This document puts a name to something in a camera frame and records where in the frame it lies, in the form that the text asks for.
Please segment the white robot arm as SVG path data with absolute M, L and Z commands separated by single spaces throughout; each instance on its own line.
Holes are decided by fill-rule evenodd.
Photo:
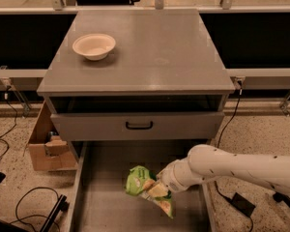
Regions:
M 145 190 L 152 197 L 163 197 L 223 176 L 290 196 L 290 156 L 234 154 L 206 144 L 169 163 Z

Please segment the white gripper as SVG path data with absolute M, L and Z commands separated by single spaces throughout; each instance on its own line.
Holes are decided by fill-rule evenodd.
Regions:
M 147 190 L 152 197 L 164 197 L 168 190 L 181 192 L 198 184 L 198 175 L 192 173 L 187 159 L 176 159 L 169 163 L 158 174 L 159 182 L 148 179 L 142 189 Z

